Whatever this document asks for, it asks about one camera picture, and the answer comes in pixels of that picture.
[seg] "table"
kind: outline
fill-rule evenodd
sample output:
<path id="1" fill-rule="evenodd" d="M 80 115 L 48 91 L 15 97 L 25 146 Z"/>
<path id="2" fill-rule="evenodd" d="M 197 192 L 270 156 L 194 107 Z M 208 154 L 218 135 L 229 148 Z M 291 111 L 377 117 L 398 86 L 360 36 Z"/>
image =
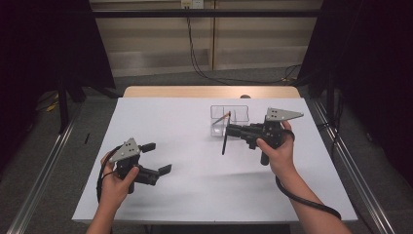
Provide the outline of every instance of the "table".
<path id="1" fill-rule="evenodd" d="M 253 98 L 240 99 L 241 95 Z M 250 123 L 262 122 L 268 105 L 303 112 L 304 117 L 291 121 L 296 134 L 294 163 L 298 172 L 327 206 L 341 213 L 343 220 L 357 219 L 305 100 L 299 98 L 295 88 L 131 87 L 118 100 L 73 220 L 86 223 L 92 220 L 97 207 L 95 181 L 99 160 L 120 140 L 133 136 L 138 144 L 157 143 L 155 151 L 141 155 L 141 165 L 158 169 L 172 163 L 172 172 L 161 177 L 156 186 L 137 184 L 138 192 L 128 196 L 115 221 L 140 224 L 297 221 L 288 198 L 276 187 L 271 170 L 260 165 L 260 150 L 248 149 L 243 140 L 230 139 L 225 156 L 220 154 L 222 138 L 209 135 L 212 104 L 245 104 L 249 107 Z"/>

